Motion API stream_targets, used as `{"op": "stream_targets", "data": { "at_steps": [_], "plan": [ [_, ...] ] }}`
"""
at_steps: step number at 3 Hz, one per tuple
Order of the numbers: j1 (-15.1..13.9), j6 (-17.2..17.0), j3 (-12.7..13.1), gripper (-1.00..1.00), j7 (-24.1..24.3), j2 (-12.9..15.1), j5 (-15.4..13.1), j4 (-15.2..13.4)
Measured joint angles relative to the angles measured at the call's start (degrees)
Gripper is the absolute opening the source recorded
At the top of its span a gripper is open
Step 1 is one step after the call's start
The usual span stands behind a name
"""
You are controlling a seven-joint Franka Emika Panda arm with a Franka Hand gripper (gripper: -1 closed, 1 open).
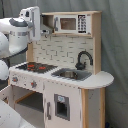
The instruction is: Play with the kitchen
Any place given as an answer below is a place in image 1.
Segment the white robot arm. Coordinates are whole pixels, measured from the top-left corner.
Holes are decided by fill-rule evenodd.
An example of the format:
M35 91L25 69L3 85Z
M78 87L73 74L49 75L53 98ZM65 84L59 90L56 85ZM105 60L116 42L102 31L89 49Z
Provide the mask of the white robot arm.
M0 19L0 80L7 80L9 69L4 58L27 50L32 41L40 39L40 9L38 6L20 11L18 18ZM19 113L0 99L0 128L35 128Z

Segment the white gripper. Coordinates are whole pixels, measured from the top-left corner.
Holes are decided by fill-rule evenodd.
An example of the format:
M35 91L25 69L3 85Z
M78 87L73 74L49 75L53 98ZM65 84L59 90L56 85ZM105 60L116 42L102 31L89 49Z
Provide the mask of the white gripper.
M38 6L22 9L19 16L28 24L29 41L40 39L40 9Z

